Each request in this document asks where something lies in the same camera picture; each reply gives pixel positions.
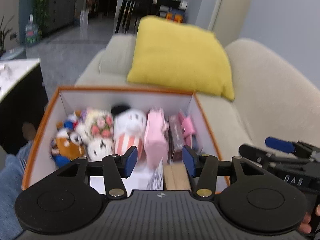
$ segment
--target blue jeans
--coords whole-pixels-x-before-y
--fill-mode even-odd
[[[22,192],[22,177],[31,146],[32,141],[17,155],[8,154],[5,167],[0,171],[0,240],[12,240],[22,232],[14,212],[14,202]]]

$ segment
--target finger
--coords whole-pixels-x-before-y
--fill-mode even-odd
[[[300,224],[298,231],[304,234],[310,234],[311,226],[309,224]]]
[[[303,223],[303,224],[309,224],[310,221],[311,221],[311,216],[310,216],[309,213],[306,213],[306,215],[304,216],[304,218],[303,218],[303,220],[302,220],[301,223]]]
[[[318,205],[317,208],[316,208],[316,215],[318,217],[320,216],[320,205]]]

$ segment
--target striped plush toy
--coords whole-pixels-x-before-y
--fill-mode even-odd
[[[130,108],[117,114],[113,127],[115,154],[123,155],[131,146],[136,146],[139,159],[143,150],[146,124],[146,114],[140,110]]]

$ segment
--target tall plant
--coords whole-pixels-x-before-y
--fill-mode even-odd
[[[12,21],[12,19],[14,18],[14,16],[12,16],[9,21],[6,23],[6,25],[2,28],[2,24],[3,24],[3,20],[4,20],[4,16],[2,17],[1,23],[0,23],[0,56],[2,54],[4,54],[5,52],[5,48],[4,48],[4,40],[6,38],[6,36],[12,31],[12,28],[7,29],[7,26],[9,24],[9,22]]]
[[[43,30],[49,23],[49,0],[33,0],[33,2],[34,21],[39,25],[40,30]]]

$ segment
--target dark cabinet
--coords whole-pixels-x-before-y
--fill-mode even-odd
[[[49,24],[43,31],[45,34],[53,32],[74,21],[76,0],[49,0]]]

